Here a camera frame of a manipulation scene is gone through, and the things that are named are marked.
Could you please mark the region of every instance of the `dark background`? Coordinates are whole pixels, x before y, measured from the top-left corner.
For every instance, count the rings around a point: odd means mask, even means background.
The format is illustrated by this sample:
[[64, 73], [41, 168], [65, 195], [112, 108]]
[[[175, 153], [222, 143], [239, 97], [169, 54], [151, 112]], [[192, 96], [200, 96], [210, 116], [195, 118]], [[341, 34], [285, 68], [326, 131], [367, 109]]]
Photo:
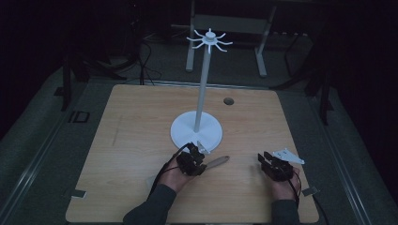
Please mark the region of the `dark background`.
[[[0, 138], [18, 119], [47, 77], [61, 67], [70, 46], [104, 62], [109, 55], [133, 53], [138, 51], [134, 41], [139, 40], [141, 33], [159, 31], [167, 38], [170, 23], [188, 24], [188, 2], [0, 1]], [[395, 88], [398, 3], [388, 0], [353, 3], [353, 7], [332, 10], [305, 65], [308, 68], [325, 65], [333, 70], [332, 86], [338, 90], [397, 202], [398, 187], [394, 183], [398, 178], [398, 119], [395, 111], [398, 106]], [[293, 7], [287, 8], [285, 16], [293, 10]], [[214, 8], [202, 10], [211, 12]], [[238, 3], [236, 7], [231, 5], [225, 13], [231, 11], [238, 11]], [[253, 12], [240, 13], [246, 13], [243, 16], [261, 15], [255, 7]], [[138, 22], [132, 31], [131, 22]], [[289, 22], [283, 19], [275, 21], [275, 27], [279, 29], [288, 29], [288, 26]]]

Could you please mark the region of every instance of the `light wood surface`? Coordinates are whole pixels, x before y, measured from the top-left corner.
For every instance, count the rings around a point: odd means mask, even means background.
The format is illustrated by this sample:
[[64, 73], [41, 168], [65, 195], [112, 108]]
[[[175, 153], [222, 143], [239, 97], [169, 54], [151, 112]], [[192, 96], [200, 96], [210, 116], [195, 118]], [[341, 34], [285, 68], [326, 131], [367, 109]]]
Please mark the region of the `light wood surface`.
[[[177, 150], [170, 137], [173, 121], [196, 110], [197, 87], [117, 85], [110, 95], [72, 199], [69, 222], [121, 222], [145, 201], [146, 179], [157, 174]], [[223, 103], [232, 98], [234, 105]], [[178, 194], [168, 223], [270, 222], [270, 190], [257, 153], [287, 147], [297, 153], [278, 96], [273, 91], [208, 88], [204, 112], [223, 131], [220, 145], [205, 163], [230, 160], [204, 172]], [[308, 183], [302, 168], [302, 187]], [[300, 197], [301, 222], [318, 221], [312, 197]]]

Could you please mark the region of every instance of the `white round base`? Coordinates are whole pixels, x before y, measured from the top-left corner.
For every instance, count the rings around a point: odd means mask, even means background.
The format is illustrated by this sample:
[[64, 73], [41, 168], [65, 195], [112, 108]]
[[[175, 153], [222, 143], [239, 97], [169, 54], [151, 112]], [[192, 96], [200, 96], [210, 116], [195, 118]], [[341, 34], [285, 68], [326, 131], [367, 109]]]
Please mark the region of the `white round base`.
[[202, 112], [199, 131], [194, 132], [196, 111], [182, 113], [173, 122], [171, 136], [176, 147], [199, 141], [208, 152], [214, 150], [222, 141], [222, 126], [212, 115]]

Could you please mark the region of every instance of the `hand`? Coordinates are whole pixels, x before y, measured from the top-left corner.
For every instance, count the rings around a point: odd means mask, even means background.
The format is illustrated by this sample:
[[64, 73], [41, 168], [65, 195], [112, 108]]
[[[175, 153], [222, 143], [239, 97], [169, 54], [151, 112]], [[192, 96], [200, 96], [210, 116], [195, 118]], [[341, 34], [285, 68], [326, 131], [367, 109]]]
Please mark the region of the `hand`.
[[[299, 175], [299, 169], [293, 168], [293, 171]], [[295, 191], [292, 189], [292, 187], [289, 185], [288, 181], [283, 181], [283, 182], [277, 182], [273, 181], [268, 177], [268, 180], [270, 180], [271, 183], [271, 191], [272, 191], [272, 196], [275, 201], [277, 200], [296, 200], [295, 197]], [[293, 184], [293, 187], [296, 190], [300, 189], [300, 183], [299, 183], [299, 178], [293, 174], [292, 179], [290, 181]]]
[[176, 159], [174, 158], [169, 166], [166, 168], [166, 172], [161, 175], [158, 184], [166, 185], [167, 187], [173, 189], [176, 193], [178, 193], [184, 186], [190, 182], [194, 176], [188, 176], [179, 168], [175, 168], [178, 166]]

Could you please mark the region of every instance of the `forearm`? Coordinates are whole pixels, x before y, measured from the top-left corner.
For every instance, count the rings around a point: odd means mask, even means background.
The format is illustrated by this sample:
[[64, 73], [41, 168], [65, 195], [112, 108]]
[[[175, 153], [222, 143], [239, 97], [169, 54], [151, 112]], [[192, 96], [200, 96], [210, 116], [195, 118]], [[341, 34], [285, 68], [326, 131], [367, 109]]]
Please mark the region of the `forearm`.
[[272, 224], [299, 224], [299, 212], [294, 200], [278, 200], [272, 204]]
[[125, 225], [164, 225], [176, 198], [176, 192], [166, 185], [157, 185], [148, 200], [129, 211], [123, 218]]

